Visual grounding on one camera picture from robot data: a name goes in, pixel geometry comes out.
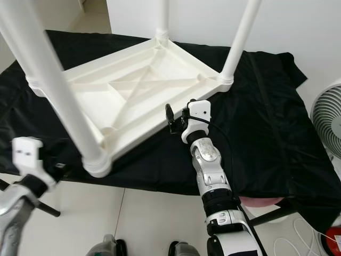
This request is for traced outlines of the white plastic table top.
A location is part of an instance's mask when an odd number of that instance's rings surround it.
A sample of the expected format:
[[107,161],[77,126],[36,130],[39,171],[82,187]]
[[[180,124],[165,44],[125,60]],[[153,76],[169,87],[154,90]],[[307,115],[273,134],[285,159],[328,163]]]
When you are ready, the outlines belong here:
[[85,164],[93,177],[166,126],[192,100],[228,92],[231,81],[174,42],[157,39],[107,54],[63,73],[93,139],[105,155],[104,169]]

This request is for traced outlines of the white plastic table leg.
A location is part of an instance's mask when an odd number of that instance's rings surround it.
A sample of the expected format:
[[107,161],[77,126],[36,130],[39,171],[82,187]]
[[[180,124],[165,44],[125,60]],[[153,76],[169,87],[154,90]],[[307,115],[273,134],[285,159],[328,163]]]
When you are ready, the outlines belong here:
[[228,92],[234,83],[234,72],[238,66],[244,46],[248,41],[251,28],[253,27],[254,20],[258,14],[259,7],[261,7],[261,3],[262,0],[248,0],[246,8],[240,19],[236,36],[232,41],[231,48],[229,49],[227,59],[218,76],[220,92]]
[[31,0],[0,0],[2,24],[17,45],[20,63],[27,65],[51,101],[53,109],[82,155],[84,169],[95,178],[111,172],[112,159],[96,141],[71,91],[58,56],[48,40]]
[[155,37],[160,42],[165,42],[169,39],[169,4],[170,0],[157,0]]
[[23,53],[20,51],[19,45],[15,41],[12,34],[10,34],[9,29],[5,26],[5,24],[1,23],[0,31],[2,33],[3,39],[5,39],[10,51],[12,51],[13,56],[19,63],[20,67],[25,73],[25,78],[29,87],[32,89],[39,88],[37,79],[35,78],[34,74],[31,71],[31,68],[28,66],[28,62],[24,59]]

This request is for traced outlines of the black metal table leg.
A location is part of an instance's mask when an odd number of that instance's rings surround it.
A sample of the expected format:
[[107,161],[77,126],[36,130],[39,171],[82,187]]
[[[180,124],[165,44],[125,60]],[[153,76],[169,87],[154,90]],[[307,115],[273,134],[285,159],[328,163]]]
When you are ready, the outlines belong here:
[[46,214],[53,215],[54,217],[60,217],[60,215],[61,215],[60,211],[54,209],[53,207],[51,207],[45,203],[41,203],[37,208],[46,212]]
[[267,207],[245,207],[248,212],[251,224],[254,226],[266,223],[278,223],[284,221],[288,215],[295,214],[297,211],[292,206],[279,207],[270,205]]

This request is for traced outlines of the grey left robot foot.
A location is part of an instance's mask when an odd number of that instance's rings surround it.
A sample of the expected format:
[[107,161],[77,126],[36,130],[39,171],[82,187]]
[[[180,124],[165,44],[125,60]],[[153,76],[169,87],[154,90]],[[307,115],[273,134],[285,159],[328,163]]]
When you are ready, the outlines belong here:
[[115,239],[112,234],[104,236],[103,241],[94,245],[85,256],[127,256],[127,245],[123,239]]

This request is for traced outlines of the grey robot foot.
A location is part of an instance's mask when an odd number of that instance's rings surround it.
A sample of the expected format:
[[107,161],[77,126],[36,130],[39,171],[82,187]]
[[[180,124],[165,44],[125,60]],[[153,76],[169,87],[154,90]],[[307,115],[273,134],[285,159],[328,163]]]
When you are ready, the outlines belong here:
[[168,256],[200,256],[200,253],[187,242],[173,241],[169,246]]
[[115,239],[112,234],[104,236],[103,241],[94,245],[85,256],[127,256],[127,245],[123,239]]

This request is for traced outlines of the black tablecloth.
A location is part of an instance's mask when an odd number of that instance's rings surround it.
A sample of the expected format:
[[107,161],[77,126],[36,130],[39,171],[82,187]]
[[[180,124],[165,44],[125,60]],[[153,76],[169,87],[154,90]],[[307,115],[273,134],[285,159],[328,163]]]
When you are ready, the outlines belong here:
[[[290,53],[244,52],[234,83],[210,99],[209,134],[223,155],[232,189],[241,197],[283,197],[317,231],[326,232],[341,215],[341,179],[327,156],[297,88],[305,76]],[[29,88],[14,62],[0,75],[0,149],[4,172],[15,137],[36,137],[49,150],[70,154],[68,181],[147,191],[197,195],[189,148],[167,126],[93,178],[46,98]]]

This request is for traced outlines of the pink cloth bundle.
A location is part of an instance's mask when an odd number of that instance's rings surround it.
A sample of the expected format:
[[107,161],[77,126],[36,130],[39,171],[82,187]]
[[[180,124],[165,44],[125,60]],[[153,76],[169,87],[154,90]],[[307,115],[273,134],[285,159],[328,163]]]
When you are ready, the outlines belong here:
[[242,197],[239,199],[241,203],[248,208],[264,208],[270,207],[273,205],[277,205],[278,203],[285,200],[283,197],[275,197],[275,198],[253,198],[253,197]]

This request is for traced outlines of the grey right robot foot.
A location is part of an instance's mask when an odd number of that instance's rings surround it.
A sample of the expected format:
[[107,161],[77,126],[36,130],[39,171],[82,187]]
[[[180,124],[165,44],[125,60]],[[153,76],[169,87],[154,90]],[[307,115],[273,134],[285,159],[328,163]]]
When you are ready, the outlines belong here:
[[173,241],[169,246],[168,256],[200,256],[200,253],[187,242]]

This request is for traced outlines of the white round fan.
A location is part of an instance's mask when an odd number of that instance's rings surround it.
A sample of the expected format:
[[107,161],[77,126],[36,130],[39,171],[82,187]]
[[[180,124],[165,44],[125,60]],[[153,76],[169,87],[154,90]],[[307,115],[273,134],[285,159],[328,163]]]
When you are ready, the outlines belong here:
[[310,119],[326,150],[341,159],[341,78],[316,96]]

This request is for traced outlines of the red object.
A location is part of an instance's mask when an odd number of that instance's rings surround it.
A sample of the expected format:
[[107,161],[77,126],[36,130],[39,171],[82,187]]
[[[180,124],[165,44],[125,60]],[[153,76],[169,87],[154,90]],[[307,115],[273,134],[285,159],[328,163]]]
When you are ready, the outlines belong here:
[[341,256],[341,226],[330,227],[325,235],[324,248],[327,253]]

